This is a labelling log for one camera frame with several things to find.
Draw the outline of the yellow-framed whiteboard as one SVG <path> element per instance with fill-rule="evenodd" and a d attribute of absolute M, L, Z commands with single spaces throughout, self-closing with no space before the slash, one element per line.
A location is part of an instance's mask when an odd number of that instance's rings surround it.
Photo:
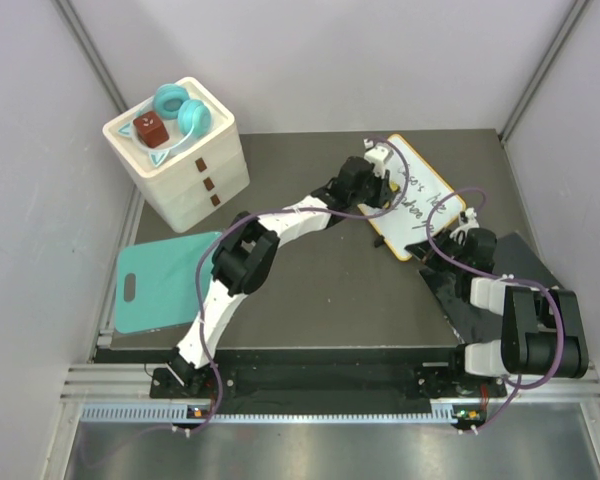
<path fill-rule="evenodd" d="M 390 181 L 400 186 L 396 198 L 401 201 L 392 212 L 370 221 L 374 230 L 400 261 L 411 258 L 405 247 L 427 240 L 426 233 L 438 234 L 455 222 L 466 208 L 456 196 L 436 204 L 453 192 L 451 186 L 400 135 L 393 134 L 386 143 L 394 149 L 388 165 Z"/>

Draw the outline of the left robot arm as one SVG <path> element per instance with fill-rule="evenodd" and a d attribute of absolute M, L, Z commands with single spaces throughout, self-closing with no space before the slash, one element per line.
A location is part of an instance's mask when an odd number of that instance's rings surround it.
<path fill-rule="evenodd" d="M 213 358 L 220 336 L 238 306 L 268 278 L 280 247 L 304 235 L 331 228 L 344 219 L 364 217 L 353 210 L 365 205 L 377 210 L 372 219 L 395 207 L 397 188 L 388 163 L 393 153 L 376 146 L 362 157 L 350 157 L 338 175 L 294 205 L 260 214 L 243 212 L 202 254 L 199 265 L 212 264 L 206 294 L 201 292 L 201 267 L 196 268 L 196 318 L 174 348 L 168 369 L 172 384 L 185 396 L 206 387 L 203 367 L 216 369 Z"/>

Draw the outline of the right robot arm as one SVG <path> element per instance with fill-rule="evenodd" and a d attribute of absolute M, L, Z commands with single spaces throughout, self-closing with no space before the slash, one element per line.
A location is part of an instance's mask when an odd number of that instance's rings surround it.
<path fill-rule="evenodd" d="M 517 233 L 471 228 L 409 245 L 461 343 L 446 380 L 467 396 L 484 377 L 581 378 L 589 366 L 577 296 Z"/>

